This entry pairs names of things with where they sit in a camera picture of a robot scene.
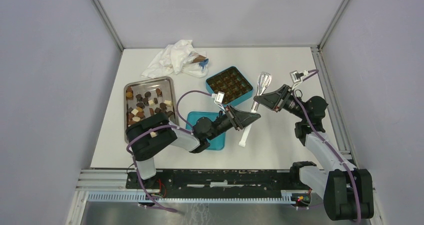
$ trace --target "chocolate box compartment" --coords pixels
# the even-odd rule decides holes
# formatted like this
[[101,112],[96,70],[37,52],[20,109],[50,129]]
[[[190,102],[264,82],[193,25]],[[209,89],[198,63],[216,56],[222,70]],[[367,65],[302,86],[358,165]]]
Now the chocolate box compartment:
[[[168,107],[167,110],[173,112],[173,115],[169,117],[169,120],[171,122],[173,122],[176,125],[179,125],[179,121],[178,118],[175,115],[175,107],[174,105],[177,104],[176,102],[176,97],[175,97],[175,91],[174,91],[174,82],[173,80],[168,77],[159,77],[159,78],[154,78],[154,79],[149,79],[149,80],[144,80],[144,81],[138,81],[138,82],[132,82],[127,84],[124,88],[123,88],[123,102],[124,102],[124,111],[125,113],[123,114],[124,117],[124,130],[122,131],[125,134],[125,130],[128,128],[128,115],[127,112],[131,112],[128,111],[127,108],[137,108],[137,99],[133,99],[133,100],[127,100],[125,99],[126,97],[126,92],[127,89],[131,89],[133,96],[136,97],[138,94],[141,94],[142,97],[144,98],[144,95],[149,92],[150,93],[150,98],[149,100],[154,100],[155,98],[157,98],[157,104],[153,104],[153,105],[149,105],[144,107],[144,118],[148,118],[151,116],[150,114],[150,108],[152,108],[153,110],[155,110],[156,108],[160,107],[160,103],[163,103],[165,100],[168,101],[172,101],[172,106]],[[158,96],[156,89],[160,89],[161,91],[161,96]],[[124,135],[124,139],[125,142],[128,143],[127,140],[127,136]]]
[[223,105],[237,106],[251,98],[253,86],[235,67],[231,66],[206,79],[206,90],[209,93],[224,92]]

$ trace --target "white cloth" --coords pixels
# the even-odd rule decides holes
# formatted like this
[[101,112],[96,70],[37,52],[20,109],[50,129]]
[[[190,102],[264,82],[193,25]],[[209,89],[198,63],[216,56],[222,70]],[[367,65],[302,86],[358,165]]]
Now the white cloth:
[[[196,78],[205,77],[208,69],[199,66],[199,63],[190,63],[188,57],[191,52],[195,52],[192,40],[182,39],[174,45],[170,44],[154,57],[141,76],[154,79],[168,76],[173,72],[175,74],[182,72]],[[206,52],[199,52],[199,54],[206,57]]]

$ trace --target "dark chocolate piece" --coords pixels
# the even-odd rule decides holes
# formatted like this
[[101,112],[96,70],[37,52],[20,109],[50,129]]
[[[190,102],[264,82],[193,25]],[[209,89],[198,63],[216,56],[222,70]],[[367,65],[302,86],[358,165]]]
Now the dark chocolate piece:
[[162,91],[160,88],[156,88],[156,94],[158,97],[162,97]]
[[163,103],[163,102],[161,102],[161,103],[159,104],[159,107],[160,107],[160,109],[162,109],[162,110],[166,110],[166,109],[167,109],[167,105],[166,105],[165,103]]
[[137,107],[144,109],[145,108],[145,104],[142,102],[137,103]]
[[135,95],[135,98],[137,99],[137,102],[141,102],[141,101],[142,101],[142,99],[143,99],[143,97],[142,97],[142,95],[141,95],[141,94],[137,94],[137,95]]
[[167,111],[166,115],[168,116],[168,118],[170,118],[174,115],[174,113],[172,111]]

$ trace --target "metal utensil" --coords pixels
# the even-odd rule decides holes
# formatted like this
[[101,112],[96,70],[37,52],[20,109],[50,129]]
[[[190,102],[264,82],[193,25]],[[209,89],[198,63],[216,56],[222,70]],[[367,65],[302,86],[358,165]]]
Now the metal utensil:
[[[273,76],[269,74],[268,72],[263,71],[260,73],[259,77],[257,78],[257,89],[256,89],[257,96],[262,95],[265,92],[265,90],[270,85],[272,78]],[[259,103],[254,101],[250,112],[256,113],[256,111],[258,110],[258,107],[259,107]],[[243,135],[241,136],[241,140],[238,143],[240,147],[244,148],[246,146],[246,140],[248,139],[251,127],[252,127],[252,124],[244,128]]]

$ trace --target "white chocolate piece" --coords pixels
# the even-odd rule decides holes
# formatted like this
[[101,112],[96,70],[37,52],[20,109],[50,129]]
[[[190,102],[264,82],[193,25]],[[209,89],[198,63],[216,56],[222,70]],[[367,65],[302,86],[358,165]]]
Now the white chocolate piece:
[[131,113],[132,113],[132,114],[134,114],[134,116],[136,116],[138,112],[139,112],[139,111],[138,111],[137,109],[133,109],[133,110],[131,111]]
[[165,100],[165,101],[163,101],[163,103],[166,104],[168,107],[172,106],[172,101]]

